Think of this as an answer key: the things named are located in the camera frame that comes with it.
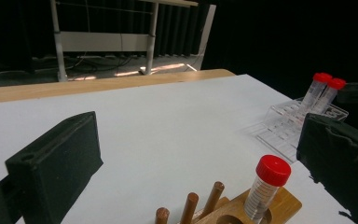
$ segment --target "red screw cap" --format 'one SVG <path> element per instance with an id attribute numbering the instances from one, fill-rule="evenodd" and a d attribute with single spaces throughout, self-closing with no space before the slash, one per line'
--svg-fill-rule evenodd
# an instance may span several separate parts
<path id="1" fill-rule="evenodd" d="M 292 169 L 283 159 L 273 155 L 265 155 L 257 164 L 255 172 L 264 182 L 275 187 L 281 187 L 286 184 Z"/>
<path id="2" fill-rule="evenodd" d="M 315 75 L 313 75 L 313 80 L 320 81 L 320 82 L 328 82 L 332 78 L 333 77 L 327 73 L 315 73 Z"/>
<path id="3" fill-rule="evenodd" d="M 341 90 L 346 84 L 347 82 L 344 79 L 335 77 L 327 83 L 327 86 L 336 90 Z"/>

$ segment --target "black device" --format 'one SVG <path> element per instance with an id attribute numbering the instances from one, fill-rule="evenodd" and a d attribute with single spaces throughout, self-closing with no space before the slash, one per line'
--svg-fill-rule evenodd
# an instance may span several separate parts
<path id="1" fill-rule="evenodd" d="M 315 183 L 324 188 L 358 223 L 358 130 L 342 121 L 307 114 L 297 159 L 310 170 Z"/>
<path id="2" fill-rule="evenodd" d="M 95 112 L 63 120 L 6 160 L 0 224 L 61 223 L 102 165 Z"/>

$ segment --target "metal rack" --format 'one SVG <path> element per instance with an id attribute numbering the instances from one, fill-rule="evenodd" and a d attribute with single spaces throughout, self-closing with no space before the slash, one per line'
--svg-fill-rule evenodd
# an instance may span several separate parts
<path id="1" fill-rule="evenodd" d="M 185 0 L 140 0 L 153 4 L 148 35 L 107 34 L 87 32 L 65 32 L 60 30 L 57 15 L 57 2 L 50 0 L 51 16 L 54 27 L 54 40 L 59 65 L 58 80 L 68 81 L 63 53 L 65 51 L 147 51 L 146 66 L 141 69 L 144 75 L 150 75 L 153 64 L 158 19 L 158 4 L 177 7 L 196 7 L 198 3 Z"/>

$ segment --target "centrifuge tube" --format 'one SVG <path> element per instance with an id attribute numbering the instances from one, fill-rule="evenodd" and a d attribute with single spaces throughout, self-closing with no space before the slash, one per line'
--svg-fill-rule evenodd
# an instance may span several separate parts
<path id="1" fill-rule="evenodd" d="M 257 177 L 245 201 L 244 210 L 248 218 L 258 224 L 269 209 L 278 188 L 286 184 L 292 169 L 283 159 L 265 155 L 260 159 L 255 171 Z"/>
<path id="2" fill-rule="evenodd" d="M 341 78 L 333 78 L 327 83 L 327 87 L 313 106 L 311 112 L 314 114 L 324 114 L 327 108 L 333 102 L 337 92 L 341 90 L 347 82 Z"/>
<path id="3" fill-rule="evenodd" d="M 301 102 L 300 113 L 305 115 L 312 109 L 312 106 L 322 94 L 327 82 L 331 79 L 332 76 L 327 73 L 315 73 L 315 75 L 313 75 L 313 81 Z"/>

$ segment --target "wooden peg board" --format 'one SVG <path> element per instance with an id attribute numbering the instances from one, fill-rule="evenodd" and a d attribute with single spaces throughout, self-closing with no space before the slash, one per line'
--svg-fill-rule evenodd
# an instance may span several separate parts
<path id="1" fill-rule="evenodd" d="M 197 212 L 193 217 L 192 224 L 253 224 L 253 221 L 249 219 L 243 209 L 245 200 L 249 194 L 249 189 L 241 195 L 237 196 L 233 200 L 229 200 L 224 197 L 221 198 L 215 207 L 215 210 L 199 220 L 198 216 L 201 211 Z M 283 224 L 286 223 L 295 213 L 301 208 L 301 202 L 293 196 L 287 189 L 279 188 L 275 195 L 269 209 L 265 215 L 265 218 L 261 223 L 268 224 Z"/>

